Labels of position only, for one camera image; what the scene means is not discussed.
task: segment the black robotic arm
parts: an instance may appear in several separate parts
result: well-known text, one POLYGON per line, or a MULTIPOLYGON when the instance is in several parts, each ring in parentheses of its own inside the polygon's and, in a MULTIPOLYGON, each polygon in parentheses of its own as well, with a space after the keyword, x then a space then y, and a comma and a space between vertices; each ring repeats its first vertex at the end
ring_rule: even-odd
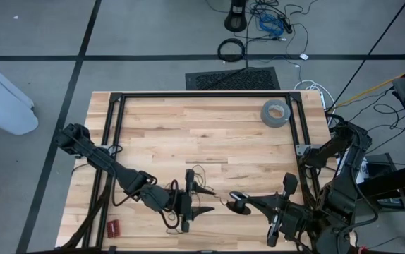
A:
POLYGON ((174 180, 170 189, 157 186, 157 179, 144 172, 125 168, 109 153, 108 149, 96 147, 90 139, 90 132, 80 124, 69 124, 54 137, 56 144, 70 155, 87 157, 87 162, 96 169, 111 174, 119 183, 124 193, 134 201, 142 200, 151 210, 161 214, 166 226, 175 229, 176 226, 167 224, 163 212, 174 212, 181 218, 182 232, 188 232, 188 221, 194 220, 199 214, 213 210, 213 207, 191 207, 192 193, 214 195, 210 190, 199 186, 195 181, 195 172, 186 170, 186 188, 179 190, 174 180))
POLYGON ((289 173, 284 177, 282 194, 250 197, 245 193, 230 192, 235 200, 228 203, 230 210, 247 215, 250 210, 246 204, 251 204, 266 216, 270 224, 268 246, 276 246, 281 232, 286 240, 303 246, 303 251, 307 253, 345 254, 351 251, 349 233, 354 227, 363 224, 355 224, 354 221, 356 201, 361 193, 356 184, 356 176, 372 140, 365 130, 348 122, 339 123, 332 129, 332 133, 334 135, 329 142, 320 148, 307 146, 298 158, 300 170, 310 167, 321 169, 329 157, 348 150, 340 172, 316 193, 313 207, 298 205, 289 200, 298 185, 296 176, 289 173), (303 231, 311 238, 313 250, 300 242, 303 231))

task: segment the wooden table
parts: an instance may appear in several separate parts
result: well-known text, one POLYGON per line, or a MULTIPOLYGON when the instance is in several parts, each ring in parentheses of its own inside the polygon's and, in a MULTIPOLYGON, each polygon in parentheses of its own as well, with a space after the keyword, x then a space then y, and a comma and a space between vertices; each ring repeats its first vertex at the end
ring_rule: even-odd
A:
MULTIPOLYGON (((312 144, 330 139, 322 103, 317 92, 301 92, 312 144)), ((101 143, 110 92, 94 92, 85 126, 92 141, 101 143)), ((273 97, 218 98, 133 98, 127 99, 120 143, 123 152, 117 160, 125 167, 143 170, 156 176, 159 185, 173 179, 185 183, 185 170, 194 167, 204 174, 206 184, 229 199, 229 191, 250 195, 282 192, 286 172, 298 176, 296 156, 289 123, 281 128, 268 128, 260 119, 263 104, 273 97)), ((294 107, 298 135, 301 128, 294 107)), ((114 128, 116 111, 111 127, 114 128)), ((114 131, 110 131, 111 140, 114 131)), ((78 160, 76 166, 85 163, 78 160)), ((56 245, 61 246, 84 220, 90 201, 95 170, 85 166, 73 174, 56 245)), ((323 169, 319 181, 323 186, 333 172, 323 169)), ((116 200, 125 195, 116 187, 116 200)), ((215 207, 191 222, 187 234, 172 234, 156 212, 141 202, 126 202, 120 207, 110 203, 107 221, 118 219, 121 237, 104 238, 103 247, 117 250, 295 250, 295 244, 280 237, 275 248, 267 247, 269 225, 256 209, 252 215, 237 215, 219 199, 199 195, 202 206, 215 207)), ((291 200, 303 203, 301 189, 291 200)), ((193 196, 198 206, 198 197, 193 196)), ((91 246, 94 245, 98 219, 93 224, 91 246)), ((308 237, 302 238, 308 244, 308 237)))

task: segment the floor mat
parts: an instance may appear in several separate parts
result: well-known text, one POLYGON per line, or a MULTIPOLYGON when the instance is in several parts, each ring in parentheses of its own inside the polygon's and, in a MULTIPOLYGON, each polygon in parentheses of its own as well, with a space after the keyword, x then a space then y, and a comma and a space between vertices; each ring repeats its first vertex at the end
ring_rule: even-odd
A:
POLYGON ((187 90, 280 90, 274 67, 186 74, 187 90))

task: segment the duct tape roll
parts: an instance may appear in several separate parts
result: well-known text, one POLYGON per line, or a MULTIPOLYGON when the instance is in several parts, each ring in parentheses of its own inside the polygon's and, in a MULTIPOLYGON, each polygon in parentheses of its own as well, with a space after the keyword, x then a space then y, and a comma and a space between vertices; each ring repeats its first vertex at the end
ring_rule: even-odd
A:
POLYGON ((289 106, 279 99, 271 99, 266 102, 260 112, 262 121, 271 128, 279 128, 286 124, 290 115, 289 106))

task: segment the white trash can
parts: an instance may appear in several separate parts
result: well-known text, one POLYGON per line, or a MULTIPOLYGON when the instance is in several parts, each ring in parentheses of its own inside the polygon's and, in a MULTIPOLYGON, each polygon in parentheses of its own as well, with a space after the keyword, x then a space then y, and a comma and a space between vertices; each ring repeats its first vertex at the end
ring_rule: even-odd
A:
POLYGON ((38 127, 31 110, 33 101, 0 74, 0 128, 14 135, 26 134, 38 127))

